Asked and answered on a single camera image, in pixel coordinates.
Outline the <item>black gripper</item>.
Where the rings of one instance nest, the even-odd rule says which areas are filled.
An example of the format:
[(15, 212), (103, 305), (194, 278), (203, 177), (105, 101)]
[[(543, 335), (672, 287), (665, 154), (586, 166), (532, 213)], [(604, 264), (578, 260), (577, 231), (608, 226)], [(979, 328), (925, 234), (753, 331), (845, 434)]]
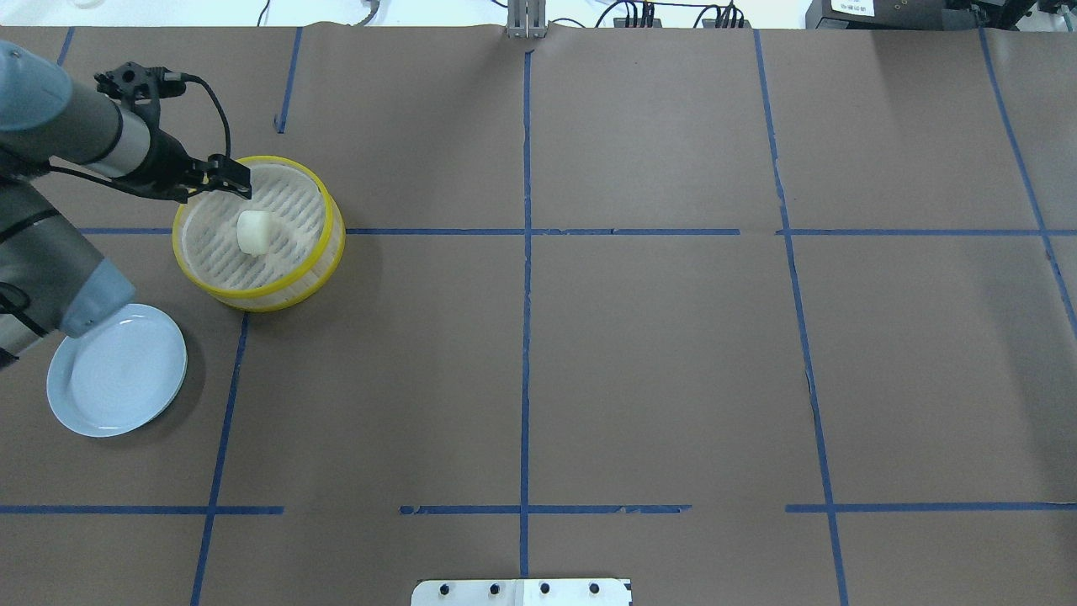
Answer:
[(188, 156), (184, 146), (145, 119), (126, 119), (126, 140), (145, 151), (141, 163), (126, 175), (126, 192), (142, 199), (186, 203), (200, 193), (221, 192), (252, 199), (249, 167), (226, 154), (215, 153), (205, 164)]

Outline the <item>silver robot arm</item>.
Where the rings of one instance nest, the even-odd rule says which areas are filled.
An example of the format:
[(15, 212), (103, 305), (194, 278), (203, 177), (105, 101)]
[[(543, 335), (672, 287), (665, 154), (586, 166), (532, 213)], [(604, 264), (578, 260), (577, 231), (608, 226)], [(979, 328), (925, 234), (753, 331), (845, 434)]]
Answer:
[(11, 367), (54, 332), (79, 338), (135, 298), (135, 287), (34, 187), (74, 177), (139, 199), (183, 205), (223, 191), (253, 193), (230, 149), (191, 157), (159, 124), (160, 102), (201, 77), (126, 62), (74, 81), (10, 41), (1, 61), (1, 360)]

